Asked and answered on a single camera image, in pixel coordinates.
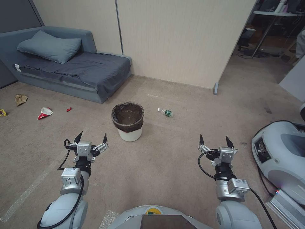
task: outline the sofa bed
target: sofa bed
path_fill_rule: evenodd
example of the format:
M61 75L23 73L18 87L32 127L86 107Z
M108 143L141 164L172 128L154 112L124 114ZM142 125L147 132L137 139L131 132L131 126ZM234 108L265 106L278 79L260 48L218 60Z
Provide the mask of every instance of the sofa bed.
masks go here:
M39 31L56 38L80 38L79 50L63 64L17 50ZM106 101L131 75L131 58L97 52L87 30L42 26L2 33L0 50L0 59L20 82L98 103Z

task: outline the yellow sticker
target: yellow sticker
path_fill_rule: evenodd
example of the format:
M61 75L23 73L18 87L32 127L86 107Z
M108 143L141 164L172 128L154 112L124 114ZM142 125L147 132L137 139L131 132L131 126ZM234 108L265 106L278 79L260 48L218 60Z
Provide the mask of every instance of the yellow sticker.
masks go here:
M150 208L150 209L148 209L148 210L146 211L145 214L148 214L148 212L150 212L150 214L151 214L151 212L152 212L153 214L162 214L162 213L159 211L159 209L157 209L157 208Z

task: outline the white wall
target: white wall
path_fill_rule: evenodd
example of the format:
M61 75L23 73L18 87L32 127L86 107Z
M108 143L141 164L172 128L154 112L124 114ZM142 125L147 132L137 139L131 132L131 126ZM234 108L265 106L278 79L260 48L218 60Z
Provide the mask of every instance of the white wall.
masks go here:
M305 57L280 82L280 86L301 102L305 101Z
M98 51L122 54L114 0L33 0L45 25L90 30Z
M132 72L213 88L256 0L118 0Z
M90 30L121 54L115 0L33 0L50 26ZM118 0L124 54L136 75L212 88L256 0Z

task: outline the green bottle label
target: green bottle label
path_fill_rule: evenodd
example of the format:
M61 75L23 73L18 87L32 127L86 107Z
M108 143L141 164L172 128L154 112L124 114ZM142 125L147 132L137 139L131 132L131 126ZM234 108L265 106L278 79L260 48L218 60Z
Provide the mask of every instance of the green bottle label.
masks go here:
M171 116L171 113L172 113L171 111L166 110L164 114L165 114L167 117L170 117L170 116Z

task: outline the desk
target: desk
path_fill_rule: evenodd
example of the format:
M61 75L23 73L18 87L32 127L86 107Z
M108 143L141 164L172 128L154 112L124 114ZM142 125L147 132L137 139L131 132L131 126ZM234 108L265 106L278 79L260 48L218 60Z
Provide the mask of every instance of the desk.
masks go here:
M254 57L254 55L257 53L257 51L259 50L259 48L261 47L262 43L265 40L265 37L267 36L267 33L269 32L269 30L271 29L271 27L274 25L275 20L278 19L278 17L297 17L297 16L301 16L300 14L293 14L293 13L274 13L274 12L265 12L265 11L259 11L256 10L253 12L254 14L260 14L260 15L268 15L268 16L273 16L273 20L272 22L268 25L266 31L264 32L262 38L260 39L260 41L258 42L258 44L256 45L254 52L252 54L252 57Z

